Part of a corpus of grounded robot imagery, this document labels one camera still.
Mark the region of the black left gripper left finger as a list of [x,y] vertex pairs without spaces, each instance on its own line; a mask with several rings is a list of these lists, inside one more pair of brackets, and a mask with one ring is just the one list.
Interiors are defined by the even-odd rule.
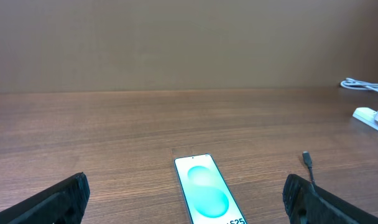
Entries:
[[80,224],[90,197],[86,175],[82,172],[0,212],[0,223]]

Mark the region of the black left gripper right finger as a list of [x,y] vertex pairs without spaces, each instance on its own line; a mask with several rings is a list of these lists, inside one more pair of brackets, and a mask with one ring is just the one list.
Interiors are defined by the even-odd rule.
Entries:
[[282,196],[291,224],[378,224],[377,217],[296,174],[288,175]]

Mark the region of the smartphone with teal screen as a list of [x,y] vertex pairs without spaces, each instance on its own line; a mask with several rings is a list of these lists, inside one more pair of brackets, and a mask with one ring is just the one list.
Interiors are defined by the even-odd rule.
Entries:
[[192,224],[247,224],[210,154],[174,160]]

